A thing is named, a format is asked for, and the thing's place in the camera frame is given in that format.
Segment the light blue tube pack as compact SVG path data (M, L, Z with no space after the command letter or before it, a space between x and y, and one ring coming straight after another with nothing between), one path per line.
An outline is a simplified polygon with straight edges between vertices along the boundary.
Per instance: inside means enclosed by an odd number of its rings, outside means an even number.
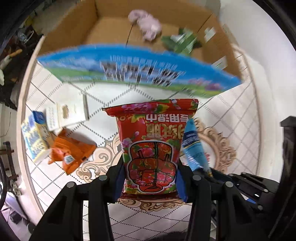
M212 177L212 171L209 167L201 140L198 137L197 128L192 118L186 123L182 148L192 171L202 169L209 177Z

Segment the red floral wet wipes pack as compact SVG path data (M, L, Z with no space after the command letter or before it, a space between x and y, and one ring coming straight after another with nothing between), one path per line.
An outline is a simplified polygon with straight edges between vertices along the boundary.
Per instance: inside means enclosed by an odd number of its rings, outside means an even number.
M104 108L116 119L123 151L123 196L175 194L176 175L187 121L197 99L163 99Z

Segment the white box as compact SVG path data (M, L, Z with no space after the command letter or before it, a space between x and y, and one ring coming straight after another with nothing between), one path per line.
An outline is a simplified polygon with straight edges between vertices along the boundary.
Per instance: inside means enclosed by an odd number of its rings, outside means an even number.
M78 95L48 106L45 110L49 131L56 131L88 120L86 96Z

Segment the green snack packet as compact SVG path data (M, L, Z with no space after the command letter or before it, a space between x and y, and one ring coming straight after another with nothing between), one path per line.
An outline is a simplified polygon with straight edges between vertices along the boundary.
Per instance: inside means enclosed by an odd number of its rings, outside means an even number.
M202 47L197 34L187 28L179 28L177 35L163 36L163 46L175 54L191 56L194 49Z

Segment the lilac soft cloth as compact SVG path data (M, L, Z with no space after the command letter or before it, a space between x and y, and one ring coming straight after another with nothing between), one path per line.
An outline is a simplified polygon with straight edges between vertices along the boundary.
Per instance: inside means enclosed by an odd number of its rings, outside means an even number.
M141 9L132 10L128 15L128 20L138 25L144 41L152 42L162 31L160 21Z

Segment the orange snack packet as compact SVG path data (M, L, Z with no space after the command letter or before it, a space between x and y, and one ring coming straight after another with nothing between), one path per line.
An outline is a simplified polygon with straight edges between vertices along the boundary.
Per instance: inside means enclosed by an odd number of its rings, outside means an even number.
M62 169L67 175L70 175L91 156L96 148L96 145L67 137L66 130L62 129L53 142L48 164L62 162Z

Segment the white patterned tablecloth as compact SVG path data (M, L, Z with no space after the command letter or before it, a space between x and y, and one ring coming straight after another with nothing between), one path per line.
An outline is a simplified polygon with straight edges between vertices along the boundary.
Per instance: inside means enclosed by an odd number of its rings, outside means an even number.
M277 187L276 182L182 164L183 152L200 143L190 130L197 105L195 99L165 99L108 108L119 129L118 162L89 183L67 183L31 240L82 240L84 201L89 202L90 239L113 240L109 203L171 197L192 204L186 240L210 240L214 208L217 240L268 240L274 194L265 187Z

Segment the blue white tissue pack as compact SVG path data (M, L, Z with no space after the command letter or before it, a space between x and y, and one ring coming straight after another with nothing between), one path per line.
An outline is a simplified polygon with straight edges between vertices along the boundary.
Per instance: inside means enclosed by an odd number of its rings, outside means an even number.
M49 156L54 141L42 112L32 111L22 122L21 129L33 162L42 161Z

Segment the cardboard box with blue print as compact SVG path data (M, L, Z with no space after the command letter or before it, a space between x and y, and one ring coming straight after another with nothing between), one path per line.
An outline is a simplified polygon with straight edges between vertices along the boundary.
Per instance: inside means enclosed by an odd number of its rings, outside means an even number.
M134 9L158 19L161 33L144 41ZM191 56L168 51L163 36L179 28L202 44ZM187 1L82 1L46 35L38 62L63 82L129 83L212 97L241 84L232 46L217 17Z

